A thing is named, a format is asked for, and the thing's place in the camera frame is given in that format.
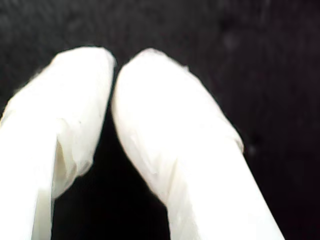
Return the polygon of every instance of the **black background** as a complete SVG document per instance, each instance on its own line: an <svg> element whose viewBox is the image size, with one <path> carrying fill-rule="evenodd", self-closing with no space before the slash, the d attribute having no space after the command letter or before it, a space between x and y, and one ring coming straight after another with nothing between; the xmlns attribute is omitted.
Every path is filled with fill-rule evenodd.
<svg viewBox="0 0 320 240"><path fill-rule="evenodd" d="M57 52L81 45L109 49L115 74L147 47L188 65L241 134L286 240L320 239L319 1L1 0L0 108ZM167 240L166 214L109 109L94 166L55 203L52 239Z"/></svg>

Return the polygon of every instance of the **dark fabric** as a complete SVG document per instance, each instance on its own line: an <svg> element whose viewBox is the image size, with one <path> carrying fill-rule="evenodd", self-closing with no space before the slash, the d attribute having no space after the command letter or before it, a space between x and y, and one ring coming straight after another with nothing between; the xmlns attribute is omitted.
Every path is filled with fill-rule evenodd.
<svg viewBox="0 0 320 240"><path fill-rule="evenodd" d="M286 240L320 239L319 27L316 0L1 0L0 108L56 52L104 46L118 71L144 48L162 50L240 132ZM125 157L108 111L93 168L56 201L52 239L168 235L166 209Z"/></svg>

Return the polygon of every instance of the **white cylindrical object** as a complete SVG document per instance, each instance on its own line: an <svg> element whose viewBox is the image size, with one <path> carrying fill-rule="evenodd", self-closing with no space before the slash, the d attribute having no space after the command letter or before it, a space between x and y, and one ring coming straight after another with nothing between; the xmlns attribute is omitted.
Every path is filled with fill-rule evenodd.
<svg viewBox="0 0 320 240"><path fill-rule="evenodd" d="M52 199L93 163L115 58L59 53L8 102L0 121L0 239L49 240Z"/></svg>
<svg viewBox="0 0 320 240"><path fill-rule="evenodd" d="M172 240L283 240L243 156L243 143L188 68L146 49L120 71L118 138L166 205Z"/></svg>

